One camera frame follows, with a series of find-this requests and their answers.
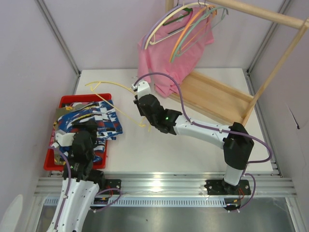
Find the green yellow camouflage trousers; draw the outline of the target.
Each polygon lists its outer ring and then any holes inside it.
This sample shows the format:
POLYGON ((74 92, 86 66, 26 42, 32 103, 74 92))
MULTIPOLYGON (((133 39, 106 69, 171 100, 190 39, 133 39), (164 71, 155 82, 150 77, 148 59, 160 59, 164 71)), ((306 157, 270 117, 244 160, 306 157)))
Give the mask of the green yellow camouflage trousers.
MULTIPOLYGON (((54 129, 53 135, 55 135, 56 130, 58 130, 58 119, 61 116, 70 113, 72 110, 73 110, 72 106, 65 106, 65 107, 56 109, 55 122, 53 124, 53 129, 54 129)), ((56 151, 54 152, 54 163, 56 165, 64 165, 65 164, 65 161, 62 159, 60 154, 56 151)))

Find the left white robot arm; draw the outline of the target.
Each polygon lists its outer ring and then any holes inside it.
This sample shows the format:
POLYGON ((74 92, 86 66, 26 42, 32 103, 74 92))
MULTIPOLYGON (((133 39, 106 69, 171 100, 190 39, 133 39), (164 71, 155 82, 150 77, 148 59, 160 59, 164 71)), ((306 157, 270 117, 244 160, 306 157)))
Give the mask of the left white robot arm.
POLYGON ((55 132, 50 147, 65 161, 62 189, 49 232, 79 232, 96 194, 104 187, 105 177, 93 168, 98 125, 94 120, 74 123, 75 133, 55 132))

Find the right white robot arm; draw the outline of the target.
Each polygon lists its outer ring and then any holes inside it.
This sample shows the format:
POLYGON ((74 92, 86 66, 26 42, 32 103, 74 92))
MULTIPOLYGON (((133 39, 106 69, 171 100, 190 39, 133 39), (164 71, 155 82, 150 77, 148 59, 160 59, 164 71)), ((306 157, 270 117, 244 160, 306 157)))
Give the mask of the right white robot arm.
POLYGON ((146 117, 150 125, 161 133, 189 136, 221 148, 227 164, 222 188, 228 193, 239 189, 242 173, 254 146, 253 139, 248 137, 242 124, 235 122, 222 130, 210 124, 198 126, 195 122, 189 122, 180 111, 165 109, 152 94, 140 98, 136 96, 134 103, 140 115, 146 117))

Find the blue red white shorts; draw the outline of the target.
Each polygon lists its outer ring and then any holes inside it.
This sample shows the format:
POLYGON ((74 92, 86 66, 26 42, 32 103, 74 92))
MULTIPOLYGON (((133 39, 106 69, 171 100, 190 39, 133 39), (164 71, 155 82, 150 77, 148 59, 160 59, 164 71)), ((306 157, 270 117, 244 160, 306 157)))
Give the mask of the blue red white shorts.
POLYGON ((95 121, 98 128, 94 146, 94 163, 103 160, 107 141, 116 140, 117 135, 123 133, 112 100, 73 102, 60 109, 65 113, 57 118, 55 131, 77 133, 85 130, 90 121, 95 121))

